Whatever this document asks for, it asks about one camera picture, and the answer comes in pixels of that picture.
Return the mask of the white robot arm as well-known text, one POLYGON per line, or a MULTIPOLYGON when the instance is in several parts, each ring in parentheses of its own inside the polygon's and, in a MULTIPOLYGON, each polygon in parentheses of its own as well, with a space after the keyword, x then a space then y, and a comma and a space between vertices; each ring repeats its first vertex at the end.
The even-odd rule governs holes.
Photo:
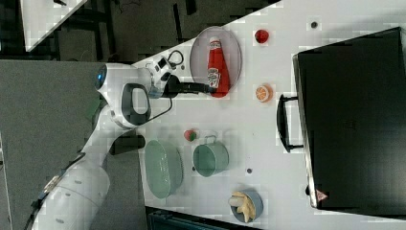
POLYGON ((122 63, 106 63, 96 89, 106 101, 96 127, 79 156, 44 187, 24 230, 89 230, 110 187, 104 159, 119 137, 153 119, 149 101, 214 92, 207 83, 181 82, 157 64, 122 63))

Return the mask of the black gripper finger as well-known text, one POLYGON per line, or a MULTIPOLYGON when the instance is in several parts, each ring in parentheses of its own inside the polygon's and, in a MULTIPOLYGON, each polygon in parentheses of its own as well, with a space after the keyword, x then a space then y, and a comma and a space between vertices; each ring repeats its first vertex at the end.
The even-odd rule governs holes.
POLYGON ((181 90, 183 93, 204 93, 211 94, 215 93, 216 89, 210 87, 208 84, 198 83, 198 82, 182 82, 181 90))

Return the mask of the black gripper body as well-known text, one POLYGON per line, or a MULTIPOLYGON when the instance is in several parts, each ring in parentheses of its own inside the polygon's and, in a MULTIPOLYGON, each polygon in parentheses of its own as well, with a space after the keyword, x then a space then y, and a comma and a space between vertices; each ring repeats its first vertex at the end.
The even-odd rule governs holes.
POLYGON ((162 97, 175 98, 181 92, 181 89, 182 83, 180 80, 176 76, 171 75, 166 83, 162 97))

